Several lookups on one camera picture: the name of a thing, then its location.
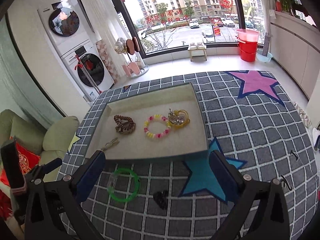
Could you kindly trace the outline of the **lower white washing machine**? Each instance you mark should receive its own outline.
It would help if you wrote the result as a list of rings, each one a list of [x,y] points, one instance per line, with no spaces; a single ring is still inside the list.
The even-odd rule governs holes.
[[[74,70],[74,67],[77,64],[77,59],[75,58],[76,54],[80,57],[89,75],[102,92],[109,90],[114,85],[114,80],[100,58],[96,45],[90,40],[85,40],[75,48],[62,55],[62,61],[74,79],[75,83],[83,92],[84,99],[89,104],[92,104],[100,94],[98,94],[93,86],[89,83],[87,77],[80,68]]]

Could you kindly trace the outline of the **red handled mop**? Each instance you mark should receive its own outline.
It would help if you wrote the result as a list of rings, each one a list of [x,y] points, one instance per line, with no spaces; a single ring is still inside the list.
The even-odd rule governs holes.
[[[76,54],[75,58],[77,59],[77,64],[74,67],[74,70],[77,70],[78,68],[80,68],[82,70],[82,72],[84,73],[84,75],[87,77],[89,83],[93,86],[93,88],[97,91],[98,94],[101,94],[102,91],[99,89],[99,87],[97,86],[97,84],[95,83],[95,81],[92,79],[92,77],[89,75],[86,67],[84,66],[84,64],[82,63],[80,57]]]

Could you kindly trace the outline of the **grey checked star blanket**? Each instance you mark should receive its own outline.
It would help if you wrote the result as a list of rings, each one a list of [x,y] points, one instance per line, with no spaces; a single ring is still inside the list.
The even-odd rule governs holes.
[[[316,212],[319,182],[311,141],[281,86],[276,86],[276,92],[282,105],[263,94],[237,99],[240,81],[223,72],[165,77],[104,92],[85,115],[77,131],[80,140],[65,156],[58,178],[84,163],[94,128],[109,102],[188,82],[195,89],[208,141],[216,139],[226,156],[244,160],[241,172],[254,179],[284,175],[288,180],[292,191],[286,188],[285,197],[291,238],[298,239]],[[231,204],[204,191],[180,197],[187,169],[179,162],[128,164],[141,179],[140,192],[129,203],[115,202],[106,186],[117,167],[114,162],[106,165],[83,205],[105,239],[207,239],[231,210]],[[152,196],[163,190],[169,191],[166,210]]]

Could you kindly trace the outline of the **white cabinet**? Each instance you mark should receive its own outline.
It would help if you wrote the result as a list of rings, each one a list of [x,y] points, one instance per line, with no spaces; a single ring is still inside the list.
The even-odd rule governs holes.
[[[319,75],[319,30],[283,12],[270,22],[273,58],[310,98]]]

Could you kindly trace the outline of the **checkered folded board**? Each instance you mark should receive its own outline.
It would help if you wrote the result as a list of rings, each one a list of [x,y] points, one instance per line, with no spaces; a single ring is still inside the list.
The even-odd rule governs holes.
[[[114,83],[117,83],[120,80],[120,75],[116,70],[114,62],[110,55],[108,54],[107,45],[103,40],[100,40],[96,43],[96,47],[99,53],[100,58],[102,59],[106,69],[108,70],[109,74],[111,75]]]

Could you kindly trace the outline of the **green plastic bangle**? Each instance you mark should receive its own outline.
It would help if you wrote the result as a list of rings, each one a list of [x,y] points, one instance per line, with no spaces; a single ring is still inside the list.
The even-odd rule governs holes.
[[[108,179],[107,191],[111,199],[119,203],[132,201],[139,193],[140,178],[130,168],[117,168]]]

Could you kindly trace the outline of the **red cushion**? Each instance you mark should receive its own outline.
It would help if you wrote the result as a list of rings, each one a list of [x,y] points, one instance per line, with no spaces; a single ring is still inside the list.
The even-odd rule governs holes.
[[[10,137],[1,146],[1,157],[3,215],[23,220],[29,198],[28,173],[39,164],[40,157],[21,146],[15,137]]]

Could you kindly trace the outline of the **beige jewelry tray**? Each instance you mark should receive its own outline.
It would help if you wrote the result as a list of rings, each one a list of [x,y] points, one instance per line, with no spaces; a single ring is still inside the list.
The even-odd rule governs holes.
[[[169,109],[185,110],[190,122],[182,128],[172,127],[164,134],[168,126],[161,118],[168,117]],[[135,130],[127,135],[116,132],[115,115],[132,118]],[[92,134],[86,157],[90,158],[113,139],[119,143],[105,151],[107,160],[174,158],[205,152],[206,128],[193,85],[161,88],[107,104]]]

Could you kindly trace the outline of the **black hair claw clip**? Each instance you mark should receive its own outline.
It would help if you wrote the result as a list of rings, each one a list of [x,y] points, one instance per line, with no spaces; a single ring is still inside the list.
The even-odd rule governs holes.
[[[162,210],[166,210],[168,208],[168,195],[169,195],[168,190],[157,191],[152,195],[153,200]]]

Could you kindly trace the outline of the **light blue basin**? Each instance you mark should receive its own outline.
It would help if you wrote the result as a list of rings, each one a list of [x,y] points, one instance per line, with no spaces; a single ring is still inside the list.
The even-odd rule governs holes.
[[[263,62],[263,63],[268,63],[271,61],[273,55],[271,53],[267,53],[266,56],[263,55],[263,50],[262,49],[258,49],[257,53],[256,53],[256,58],[258,61]]]

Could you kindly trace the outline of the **red bucket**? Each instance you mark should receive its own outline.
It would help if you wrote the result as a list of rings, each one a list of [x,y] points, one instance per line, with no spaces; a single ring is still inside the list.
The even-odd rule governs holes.
[[[246,62],[254,62],[256,58],[258,43],[244,41],[239,37],[237,37],[236,39],[238,41],[240,58]]]

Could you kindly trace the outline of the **silver rhinestone hair clip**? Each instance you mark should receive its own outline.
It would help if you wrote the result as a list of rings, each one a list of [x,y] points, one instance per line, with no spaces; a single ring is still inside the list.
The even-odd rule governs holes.
[[[181,126],[186,122],[187,114],[184,110],[169,109],[168,119],[172,125]]]

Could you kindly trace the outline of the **upper white dryer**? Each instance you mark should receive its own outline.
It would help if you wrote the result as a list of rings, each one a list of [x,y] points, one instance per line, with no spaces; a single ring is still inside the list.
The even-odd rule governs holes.
[[[60,57],[89,39],[82,14],[71,0],[46,3],[37,12]]]

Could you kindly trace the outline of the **pink basin on bucket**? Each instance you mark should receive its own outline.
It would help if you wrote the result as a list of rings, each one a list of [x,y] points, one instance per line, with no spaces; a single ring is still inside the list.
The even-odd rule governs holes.
[[[250,29],[236,29],[238,38],[248,42],[258,42],[259,32]]]

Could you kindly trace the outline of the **shoe drying rack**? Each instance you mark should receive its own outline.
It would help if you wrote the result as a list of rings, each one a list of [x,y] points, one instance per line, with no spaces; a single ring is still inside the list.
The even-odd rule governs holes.
[[[127,77],[134,79],[148,72],[150,66],[145,64],[140,57],[140,46],[136,37],[128,39],[118,38],[114,50],[118,54],[127,55],[129,59],[128,62],[123,64],[123,70]]]

